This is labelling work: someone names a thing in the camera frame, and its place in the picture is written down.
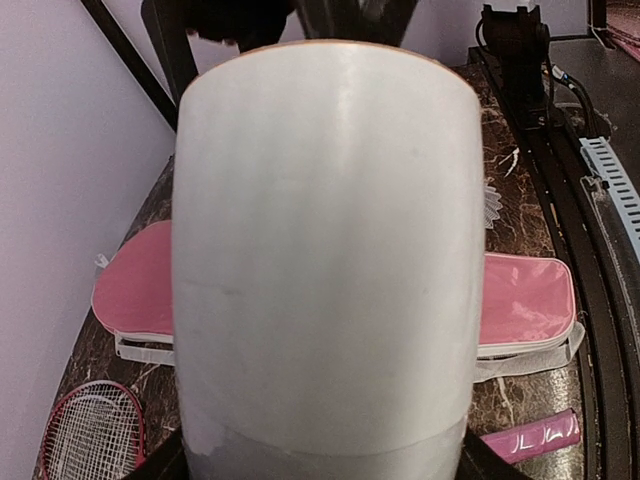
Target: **badminton racket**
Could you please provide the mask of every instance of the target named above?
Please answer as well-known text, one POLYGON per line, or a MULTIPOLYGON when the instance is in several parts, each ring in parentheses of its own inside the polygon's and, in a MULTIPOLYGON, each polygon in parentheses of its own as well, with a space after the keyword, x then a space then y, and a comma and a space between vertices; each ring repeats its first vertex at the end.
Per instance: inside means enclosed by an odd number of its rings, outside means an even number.
POLYGON ((142 410, 122 385, 99 380, 54 408, 42 442, 45 480, 120 480, 144 461, 142 410))

